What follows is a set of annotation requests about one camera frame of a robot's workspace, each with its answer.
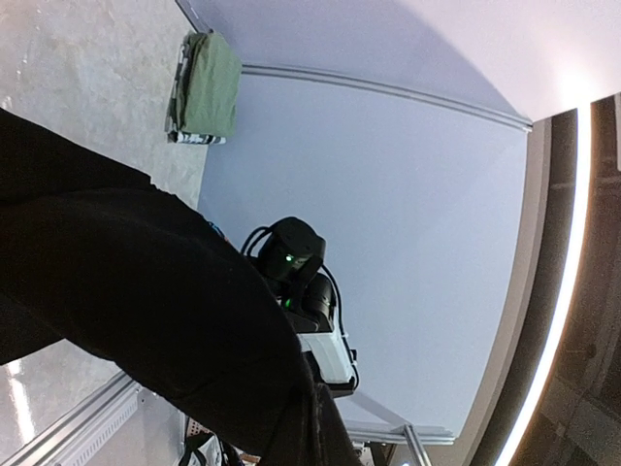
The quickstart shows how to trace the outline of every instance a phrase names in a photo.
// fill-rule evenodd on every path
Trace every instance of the white wall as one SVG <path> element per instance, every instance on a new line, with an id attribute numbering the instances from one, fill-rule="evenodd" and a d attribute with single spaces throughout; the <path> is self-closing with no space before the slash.
<path id="1" fill-rule="evenodd" d="M 327 240 L 361 389 L 459 433 L 507 296 L 526 134 L 412 101 L 244 76 L 199 210 L 236 245 L 287 215 Z M 354 420 L 362 415 L 349 413 Z"/>
<path id="2" fill-rule="evenodd" d="M 244 63 L 331 71 L 515 114 L 471 62 L 400 1 L 185 1 Z"/>

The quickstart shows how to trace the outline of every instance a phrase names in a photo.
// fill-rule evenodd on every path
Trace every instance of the black fabric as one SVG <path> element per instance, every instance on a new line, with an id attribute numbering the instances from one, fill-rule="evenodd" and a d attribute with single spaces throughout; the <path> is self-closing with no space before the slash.
<path id="1" fill-rule="evenodd" d="M 4 111 L 0 293 L 49 332 L 2 361 L 67 338 L 263 464 L 359 464 L 244 257 L 144 174 Z"/>
<path id="2" fill-rule="evenodd" d="M 60 340 L 27 309 L 0 293 L 0 366 Z"/>

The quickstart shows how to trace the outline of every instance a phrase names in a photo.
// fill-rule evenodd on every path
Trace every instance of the dark panel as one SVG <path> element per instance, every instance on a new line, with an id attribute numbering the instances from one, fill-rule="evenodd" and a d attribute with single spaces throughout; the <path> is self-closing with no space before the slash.
<path id="1" fill-rule="evenodd" d="M 550 173 L 557 183 L 575 178 L 577 112 L 552 119 Z M 494 464 L 524 403 L 550 326 L 558 296 L 570 224 L 573 190 L 550 186 L 545 213 L 541 250 L 524 326 L 507 381 L 472 465 Z"/>

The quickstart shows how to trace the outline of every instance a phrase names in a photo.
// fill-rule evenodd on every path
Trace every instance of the metal bar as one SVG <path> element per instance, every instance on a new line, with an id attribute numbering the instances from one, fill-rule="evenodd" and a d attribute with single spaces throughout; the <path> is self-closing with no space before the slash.
<path id="1" fill-rule="evenodd" d="M 425 447 L 423 447 L 422 442 L 418 438 L 418 435 L 414 431 L 411 424 L 406 424 L 404 426 L 404 435 L 408 441 L 409 451 L 412 459 L 414 460 L 414 464 L 416 466 L 431 466 L 431 461 L 429 460 L 427 451 L 425 451 Z"/>
<path id="2" fill-rule="evenodd" d="M 117 374 L 1 466 L 35 466 L 44 463 L 64 448 L 89 422 L 105 412 L 120 396 L 128 390 L 136 390 L 137 387 L 138 384 L 129 376 L 123 373 Z"/>
<path id="3" fill-rule="evenodd" d="M 463 101 L 449 99 L 439 95 L 419 92 L 414 89 L 406 87 L 399 87 L 396 85 L 376 83 L 367 80 L 360 80 L 356 78 L 350 78 L 347 76 L 339 75 L 336 73 L 324 73 L 310 70 L 303 70 L 298 68 L 282 68 L 273 66 L 253 65 L 245 64 L 242 74 L 250 76 L 261 76 L 268 78 L 281 78 L 296 81 L 306 81 L 310 83 L 324 83 L 331 85 L 339 85 L 342 87 L 348 87 L 358 90 L 366 90 L 370 92 L 376 92 L 392 97 L 405 98 L 415 102 L 425 103 L 434 107 L 441 107 L 454 112 L 469 115 L 471 117 L 478 117 L 494 123 L 499 123 L 504 126 L 519 129 L 522 131 L 530 132 L 532 130 L 532 123 L 521 116 L 514 116 L 499 112 L 492 109 L 487 109 L 482 106 L 469 104 Z"/>

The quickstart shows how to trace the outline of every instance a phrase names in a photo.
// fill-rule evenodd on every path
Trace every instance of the led light strip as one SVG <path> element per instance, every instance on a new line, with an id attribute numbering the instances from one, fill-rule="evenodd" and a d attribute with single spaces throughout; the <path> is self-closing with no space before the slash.
<path id="1" fill-rule="evenodd" d="M 543 354 L 535 372 L 522 410 L 513 425 L 503 451 L 496 461 L 496 466 L 508 466 L 526 432 L 526 428 L 537 408 L 545 382 L 552 369 L 554 355 L 561 343 L 565 321 L 572 303 L 575 279 L 580 265 L 580 255 L 586 227 L 586 214 L 589 203 L 589 185 L 591 182 L 591 106 L 579 107 L 577 127 L 577 160 L 575 169 L 575 194 L 573 197 L 572 226 L 568 244 L 565 269 L 561 279 L 561 289 L 556 301 L 554 316 L 547 335 Z"/>

